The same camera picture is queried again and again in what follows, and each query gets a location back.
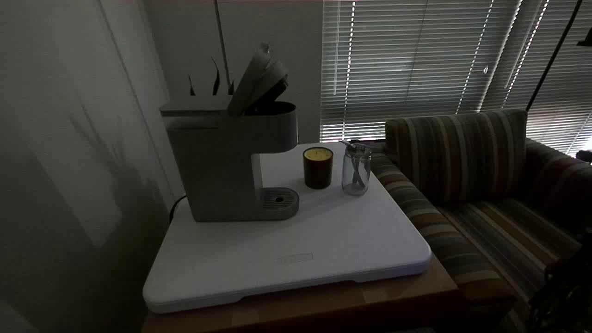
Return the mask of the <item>grey coffee maker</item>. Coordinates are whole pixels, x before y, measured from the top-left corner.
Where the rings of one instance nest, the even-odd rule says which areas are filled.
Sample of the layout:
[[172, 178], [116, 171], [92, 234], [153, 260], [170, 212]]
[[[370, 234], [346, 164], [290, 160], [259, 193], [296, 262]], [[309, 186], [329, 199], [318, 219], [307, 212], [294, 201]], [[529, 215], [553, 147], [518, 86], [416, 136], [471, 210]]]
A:
[[296, 106], [279, 102], [286, 69], [261, 45], [227, 106], [175, 101], [161, 117], [196, 223], [266, 223], [298, 213], [288, 188], [264, 188], [261, 154], [296, 147]]

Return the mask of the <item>dark candle jar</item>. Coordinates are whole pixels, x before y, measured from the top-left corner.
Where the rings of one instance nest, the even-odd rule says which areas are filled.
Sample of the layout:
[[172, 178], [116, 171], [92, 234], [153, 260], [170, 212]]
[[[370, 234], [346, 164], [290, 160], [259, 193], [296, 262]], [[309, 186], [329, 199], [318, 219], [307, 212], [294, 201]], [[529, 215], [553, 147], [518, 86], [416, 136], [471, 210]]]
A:
[[325, 189], [331, 184], [333, 152], [323, 147], [311, 147], [303, 152], [303, 178], [311, 189]]

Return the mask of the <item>clear glass jar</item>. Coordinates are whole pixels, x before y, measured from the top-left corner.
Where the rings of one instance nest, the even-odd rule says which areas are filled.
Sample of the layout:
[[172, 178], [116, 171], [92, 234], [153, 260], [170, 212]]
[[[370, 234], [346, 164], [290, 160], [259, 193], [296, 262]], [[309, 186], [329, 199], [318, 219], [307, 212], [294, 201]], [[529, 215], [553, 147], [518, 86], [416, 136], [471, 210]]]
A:
[[342, 191], [360, 197], [368, 191], [372, 151], [359, 141], [344, 141]]

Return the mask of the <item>white board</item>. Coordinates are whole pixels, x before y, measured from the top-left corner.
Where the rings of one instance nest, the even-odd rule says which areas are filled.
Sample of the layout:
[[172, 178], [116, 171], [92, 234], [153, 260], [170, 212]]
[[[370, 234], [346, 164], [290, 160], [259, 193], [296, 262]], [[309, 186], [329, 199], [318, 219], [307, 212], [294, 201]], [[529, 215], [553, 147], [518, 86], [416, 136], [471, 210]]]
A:
[[377, 282], [427, 271], [433, 252], [385, 188], [351, 197], [340, 182], [303, 184], [303, 151], [261, 158], [262, 184], [299, 195], [277, 223], [198, 223], [181, 202], [142, 287], [150, 312], [177, 313], [248, 297], [340, 282]]

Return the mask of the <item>snake plant in teal pot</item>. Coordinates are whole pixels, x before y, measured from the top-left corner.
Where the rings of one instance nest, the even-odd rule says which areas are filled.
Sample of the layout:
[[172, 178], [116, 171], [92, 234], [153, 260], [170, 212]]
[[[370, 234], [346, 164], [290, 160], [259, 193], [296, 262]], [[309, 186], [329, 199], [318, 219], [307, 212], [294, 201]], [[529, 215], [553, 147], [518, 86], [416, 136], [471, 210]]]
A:
[[[235, 82], [229, 80], [227, 73], [224, 75], [218, 67], [218, 64], [211, 58], [212, 62], [212, 67], [214, 67], [214, 78], [212, 78], [212, 84], [211, 84], [211, 97], [216, 97], [222, 90], [222, 86], [225, 84], [225, 95], [227, 97], [233, 97], [235, 95]], [[196, 97], [196, 90], [194, 90], [194, 84], [192, 84], [192, 77], [187, 75], [187, 84], [188, 84], [188, 97]]]

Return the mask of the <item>window blinds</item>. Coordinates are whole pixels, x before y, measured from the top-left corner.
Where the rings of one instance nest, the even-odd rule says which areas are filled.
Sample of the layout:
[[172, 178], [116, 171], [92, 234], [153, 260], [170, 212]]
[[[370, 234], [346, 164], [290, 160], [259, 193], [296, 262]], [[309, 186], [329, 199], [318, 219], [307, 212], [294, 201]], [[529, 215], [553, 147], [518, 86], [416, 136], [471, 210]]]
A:
[[527, 136], [592, 147], [592, 0], [323, 0], [320, 138], [397, 117], [529, 114]]

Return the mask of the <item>striped sofa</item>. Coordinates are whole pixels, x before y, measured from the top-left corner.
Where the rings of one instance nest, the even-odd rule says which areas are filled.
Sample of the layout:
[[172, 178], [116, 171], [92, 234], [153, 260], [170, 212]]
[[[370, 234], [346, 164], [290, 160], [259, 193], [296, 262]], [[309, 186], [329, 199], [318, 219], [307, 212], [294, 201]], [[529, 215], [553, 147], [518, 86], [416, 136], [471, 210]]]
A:
[[372, 173], [459, 291], [449, 333], [590, 333], [592, 167], [523, 112], [394, 119]]

